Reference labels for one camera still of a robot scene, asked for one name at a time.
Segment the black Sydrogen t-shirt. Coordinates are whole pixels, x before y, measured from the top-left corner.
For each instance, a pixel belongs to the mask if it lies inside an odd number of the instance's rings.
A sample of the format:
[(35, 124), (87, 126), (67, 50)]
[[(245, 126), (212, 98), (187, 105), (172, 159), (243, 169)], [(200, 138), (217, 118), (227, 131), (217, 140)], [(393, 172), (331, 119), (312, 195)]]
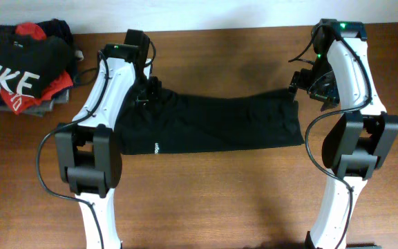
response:
[(123, 154), (185, 154), (299, 146), (299, 104), (286, 89), (240, 98), (161, 94), (115, 124)]

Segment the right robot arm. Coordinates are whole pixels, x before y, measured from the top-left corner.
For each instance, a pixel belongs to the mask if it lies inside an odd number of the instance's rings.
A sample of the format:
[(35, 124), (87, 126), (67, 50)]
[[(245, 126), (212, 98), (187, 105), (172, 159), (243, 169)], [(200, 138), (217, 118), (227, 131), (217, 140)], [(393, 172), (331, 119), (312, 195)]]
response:
[[(375, 88), (368, 63), (368, 36), (357, 21), (321, 19), (309, 47), (317, 58), (311, 69), (293, 74), (289, 91), (299, 89), (323, 103), (322, 115), (307, 126), (305, 150), (327, 181), (315, 224), (305, 248), (346, 248), (346, 235), (360, 193), (380, 169), (398, 134), (398, 116), (388, 114)], [(310, 149), (313, 126), (340, 118), (325, 137), (322, 161)]]

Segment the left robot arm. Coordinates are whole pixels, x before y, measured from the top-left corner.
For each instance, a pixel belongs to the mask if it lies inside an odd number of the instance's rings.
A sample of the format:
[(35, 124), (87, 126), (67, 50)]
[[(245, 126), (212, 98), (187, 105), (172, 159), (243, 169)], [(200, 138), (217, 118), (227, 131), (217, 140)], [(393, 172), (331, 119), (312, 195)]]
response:
[(61, 180), (79, 204), (87, 248), (121, 248), (114, 195), (122, 174), (115, 128), (127, 107), (155, 98), (160, 83), (151, 76), (153, 43), (141, 30), (128, 30), (124, 43), (106, 44), (98, 53), (97, 75), (81, 110), (54, 134)]

